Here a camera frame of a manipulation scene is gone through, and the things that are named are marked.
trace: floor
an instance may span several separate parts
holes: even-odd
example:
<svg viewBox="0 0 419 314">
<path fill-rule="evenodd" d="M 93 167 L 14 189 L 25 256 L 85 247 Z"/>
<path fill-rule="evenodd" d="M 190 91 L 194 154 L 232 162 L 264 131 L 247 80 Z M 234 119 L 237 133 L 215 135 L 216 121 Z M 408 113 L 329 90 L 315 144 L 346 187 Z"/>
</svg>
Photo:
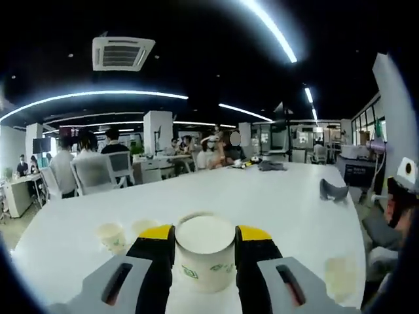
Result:
<svg viewBox="0 0 419 314">
<path fill-rule="evenodd" d="M 20 218 L 6 218 L 5 223 L 0 222 L 0 234 L 8 250 L 13 250 L 16 247 L 37 212 L 38 208 L 33 204 Z"/>
</svg>

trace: ceiling light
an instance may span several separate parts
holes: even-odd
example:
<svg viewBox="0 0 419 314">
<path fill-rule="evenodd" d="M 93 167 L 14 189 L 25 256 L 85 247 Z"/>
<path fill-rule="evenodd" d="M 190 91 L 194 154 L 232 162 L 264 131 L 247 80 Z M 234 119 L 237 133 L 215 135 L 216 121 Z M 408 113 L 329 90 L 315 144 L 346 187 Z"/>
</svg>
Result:
<svg viewBox="0 0 419 314">
<path fill-rule="evenodd" d="M 272 34 L 274 34 L 275 38 L 280 42 L 283 50 L 287 54 L 289 61 L 292 63 L 297 62 L 297 58 L 295 57 L 293 50 L 274 21 L 269 17 L 268 13 L 266 13 L 255 0 L 240 0 L 240 2 L 252 10 L 261 19 L 263 24 L 272 32 Z"/>
<path fill-rule="evenodd" d="M 14 115 L 15 113 L 19 113 L 22 110 L 25 110 L 27 108 L 30 108 L 30 107 L 33 107 L 33 106 L 36 106 L 36 105 L 40 105 L 42 103 L 48 103 L 49 101 L 65 99 L 65 98 L 70 98 L 70 97 L 81 97 L 81 96 L 90 96 L 90 95 L 107 95 L 107 94 L 111 94 L 111 95 L 115 95 L 115 94 L 148 95 L 148 96 L 170 97 L 170 98 L 177 98 L 177 99 L 188 99 L 187 96 L 176 95 L 176 94 L 167 94 L 167 93 L 159 93 L 159 92 L 148 92 L 148 91 L 143 91 L 143 90 L 98 90 L 98 91 L 95 91 L 95 92 L 74 93 L 74 94 L 67 94 L 67 95 L 50 97 L 50 98 L 46 98 L 46 99 L 43 99 L 43 100 L 35 101 L 35 102 L 30 103 L 28 105 L 24 105 L 24 106 L 22 106 L 20 108 L 17 108 L 15 110 L 5 114 L 4 116 L 2 116 L 0 118 L 0 123 L 4 119 Z"/>
<path fill-rule="evenodd" d="M 134 129 L 124 129 L 124 130 L 119 130 L 119 132 L 133 132 Z M 93 132 L 93 134 L 104 134 L 106 133 L 106 131 L 97 131 L 97 132 Z"/>
<path fill-rule="evenodd" d="M 306 92 L 307 99 L 310 103 L 313 103 L 312 93 L 309 88 L 305 88 L 304 91 Z"/>
<path fill-rule="evenodd" d="M 115 124 L 142 124 L 144 121 L 125 121 L 125 122 L 108 122 L 108 123 L 95 123 L 95 124 L 85 124 L 85 125 L 68 125 L 60 126 L 60 128 L 90 128 L 92 126 L 113 126 Z"/>
<path fill-rule="evenodd" d="M 46 135 L 46 134 L 51 134 L 51 133 L 57 133 L 59 130 L 54 130 L 54 131 L 47 131 L 47 132 L 44 132 L 43 133 L 43 135 Z"/>
<path fill-rule="evenodd" d="M 256 113 L 251 113 L 250 111 L 243 110 L 243 109 L 240 109 L 240 108 L 237 108 L 237 107 L 233 107 L 233 106 L 225 105 L 225 104 L 223 104 L 223 103 L 218 104 L 218 106 L 220 106 L 220 107 L 222 107 L 222 108 L 226 108 L 226 109 L 235 110 L 235 111 L 238 111 L 238 112 L 240 112 L 240 113 L 250 114 L 251 116 L 255 116 L 255 117 L 260 118 L 260 119 L 262 119 L 262 120 L 272 122 L 272 119 L 269 119 L 269 118 L 267 118 L 267 117 L 265 117 L 265 116 L 261 116 L 261 115 L 256 114 Z"/>
<path fill-rule="evenodd" d="M 190 124 L 193 126 L 215 126 L 215 123 L 205 123 L 205 122 L 189 122 L 189 121 L 173 121 L 173 124 Z M 231 126 L 229 124 L 220 124 L 223 128 L 235 128 L 236 126 Z"/>
<path fill-rule="evenodd" d="M 312 112 L 313 112 L 313 118 L 317 122 L 317 113 L 316 113 L 315 108 L 312 109 Z"/>
</svg>

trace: pillar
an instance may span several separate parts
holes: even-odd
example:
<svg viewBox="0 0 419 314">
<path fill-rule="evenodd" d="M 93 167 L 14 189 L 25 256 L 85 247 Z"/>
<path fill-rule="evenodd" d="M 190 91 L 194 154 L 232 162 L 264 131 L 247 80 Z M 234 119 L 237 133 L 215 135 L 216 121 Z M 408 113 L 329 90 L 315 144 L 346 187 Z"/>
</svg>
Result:
<svg viewBox="0 0 419 314">
<path fill-rule="evenodd" d="M 251 124 L 249 122 L 243 122 L 238 124 L 238 131 L 240 132 L 240 146 L 247 158 L 253 156 L 253 146 L 251 143 Z"/>
<path fill-rule="evenodd" d="M 42 139 L 43 127 L 39 123 L 31 124 L 26 127 L 26 152 L 25 160 L 29 164 L 33 153 L 33 139 Z M 42 154 L 35 154 L 36 159 L 41 160 Z"/>
<path fill-rule="evenodd" d="M 352 139 L 352 122 L 349 119 L 342 119 L 340 121 L 341 132 L 345 131 L 345 142 L 347 145 L 352 145 L 354 139 Z"/>
<path fill-rule="evenodd" d="M 419 162 L 417 113 L 391 56 L 378 54 L 373 72 L 386 117 L 388 150 L 385 178 L 387 179 L 397 173 L 403 157 L 410 158 L 416 164 Z M 382 195 L 387 195 L 386 184 Z"/>
<path fill-rule="evenodd" d="M 173 118 L 169 111 L 149 111 L 144 116 L 144 152 L 155 154 L 168 148 L 173 138 Z"/>
</svg>

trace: led light strip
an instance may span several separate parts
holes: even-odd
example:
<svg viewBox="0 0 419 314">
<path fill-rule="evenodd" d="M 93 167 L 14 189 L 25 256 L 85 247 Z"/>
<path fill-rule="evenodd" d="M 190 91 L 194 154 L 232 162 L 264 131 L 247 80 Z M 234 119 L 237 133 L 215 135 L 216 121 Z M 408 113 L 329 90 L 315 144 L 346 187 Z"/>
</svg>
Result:
<svg viewBox="0 0 419 314">
<path fill-rule="evenodd" d="M 307 99 L 310 103 L 313 103 L 312 93 L 309 88 L 305 88 L 304 91 L 306 92 Z"/>
<path fill-rule="evenodd" d="M 253 13 L 255 13 L 261 19 L 263 24 L 271 31 L 271 33 L 274 34 L 275 38 L 280 42 L 283 50 L 287 54 L 289 61 L 292 63 L 297 62 L 297 58 L 295 57 L 293 50 L 285 39 L 285 36 L 278 29 L 275 22 L 270 18 L 268 13 L 266 13 L 266 11 L 264 11 L 255 0 L 240 0 L 240 2 L 247 6 Z"/>
<path fill-rule="evenodd" d="M 53 120 L 53 121 L 48 121 L 47 123 L 44 123 L 44 125 L 49 125 L 51 123 L 57 123 L 57 122 L 63 122 L 63 121 L 68 121 L 68 120 L 76 120 L 76 119 L 82 119 L 82 118 L 90 118 L 93 116 L 112 116 L 112 115 L 118 115 L 118 114 L 144 114 L 143 111 L 138 111 L 138 112 L 130 112 L 130 113 L 95 113 L 95 114 L 85 114 L 83 116 L 71 116 L 69 118 L 63 118 L 63 119 L 57 119 L 57 120 Z"/>
<path fill-rule="evenodd" d="M 93 92 L 81 92 L 81 93 L 74 93 L 74 94 L 67 94 L 67 95 L 61 95 L 61 96 L 55 96 L 55 97 L 50 97 L 50 98 L 46 98 L 43 100 L 38 100 L 35 101 L 33 103 L 30 103 L 28 105 L 25 105 L 23 107 L 17 108 L 7 114 L 5 114 L 4 116 L 2 116 L 0 118 L 0 123 L 14 115 L 15 113 L 19 113 L 20 111 L 36 106 L 36 105 L 40 105 L 42 103 L 48 103 L 49 101 L 53 101 L 53 100 L 59 100 L 59 99 L 65 99 L 65 98 L 71 98 L 71 97 L 80 97 L 80 96 L 91 96 L 91 95 L 107 95 L 107 94 L 111 94 L 111 95 L 115 95 L 115 94 L 126 94 L 126 95 L 148 95 L 148 96 L 160 96 L 160 97 L 170 97 L 170 98 L 177 98 L 177 99 L 188 99 L 187 96 L 182 96 L 182 95 L 176 95 L 176 94 L 167 94 L 167 93 L 160 93 L 160 92 L 148 92 L 148 91 L 144 91 L 144 90 L 98 90 L 98 91 L 93 91 Z"/>
<path fill-rule="evenodd" d="M 256 114 L 256 113 L 251 113 L 250 111 L 243 110 L 243 109 L 240 109 L 240 108 L 237 108 L 237 107 L 233 107 L 233 106 L 225 105 L 224 103 L 220 103 L 220 104 L 218 104 L 218 106 L 220 106 L 220 107 L 222 107 L 222 108 L 226 108 L 226 109 L 235 110 L 235 111 L 238 111 L 239 113 L 246 113 L 246 114 L 249 114 L 249 115 L 251 115 L 251 116 L 255 116 L 255 117 L 259 118 L 259 119 L 262 119 L 262 120 L 265 120 L 265 121 L 272 122 L 272 119 L 269 119 L 269 118 L 267 118 L 267 117 L 265 117 L 265 116 L 261 116 L 261 115 Z"/>
<path fill-rule="evenodd" d="M 99 90 L 96 92 L 82 92 L 82 93 L 74 93 L 74 94 L 67 94 L 67 95 L 61 95 L 61 96 L 55 96 L 55 97 L 50 97 L 50 98 L 46 98 L 43 100 L 39 100 L 39 101 L 35 101 L 33 103 L 30 103 L 28 105 L 25 105 L 23 107 L 17 108 L 7 114 L 5 114 L 4 116 L 0 117 L 0 123 L 2 123 L 2 121 L 4 121 L 4 119 L 19 113 L 20 111 L 23 111 L 25 109 L 28 109 L 30 107 L 36 106 L 36 105 L 40 105 L 42 103 L 47 103 L 49 101 L 54 101 L 54 100 L 59 100 L 59 99 L 65 99 L 65 98 L 70 98 L 70 97 L 81 97 L 81 96 L 90 96 L 90 95 L 105 95 L 105 94 L 134 94 L 134 95 L 150 95 L 150 96 L 160 96 L 160 97 L 172 97 L 172 98 L 177 98 L 177 99 L 188 99 L 187 96 L 182 96 L 182 95 L 176 95 L 176 94 L 166 94 L 166 93 L 160 93 L 160 92 L 147 92 L 147 91 L 141 91 L 141 90 Z M 259 114 L 255 114 L 255 113 L 251 113 L 250 111 L 247 110 L 243 110 L 237 107 L 233 107 L 233 106 L 229 106 L 229 105 L 225 105 L 220 103 L 219 104 L 220 107 L 224 107 L 226 109 L 231 109 L 231 110 L 235 110 L 235 111 L 239 111 L 241 113 L 245 113 L 245 114 L 249 114 L 251 116 L 256 116 L 257 118 L 266 120 L 271 122 L 272 119 L 266 118 L 264 116 L 261 116 Z M 71 120 L 72 118 L 66 118 L 66 119 L 60 119 L 58 121 L 64 121 L 64 120 Z M 235 128 L 235 126 L 229 126 L 228 124 L 223 124 L 222 125 L 225 128 Z"/>
</svg>

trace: green logo on cup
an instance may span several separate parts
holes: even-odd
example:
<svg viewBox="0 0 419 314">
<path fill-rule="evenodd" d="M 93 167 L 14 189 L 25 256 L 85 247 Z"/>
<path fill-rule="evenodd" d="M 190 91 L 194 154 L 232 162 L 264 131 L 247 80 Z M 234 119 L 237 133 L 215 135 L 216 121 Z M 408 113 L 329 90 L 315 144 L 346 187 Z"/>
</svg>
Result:
<svg viewBox="0 0 419 314">
<path fill-rule="evenodd" d="M 218 264 L 218 265 L 212 266 L 210 268 L 210 270 L 219 271 L 221 268 L 223 268 L 223 265 L 222 264 Z"/>
<path fill-rule="evenodd" d="M 195 271 L 186 268 L 184 265 L 182 265 L 182 268 L 186 276 L 189 276 L 193 279 L 198 279 L 198 274 Z"/>
</svg>

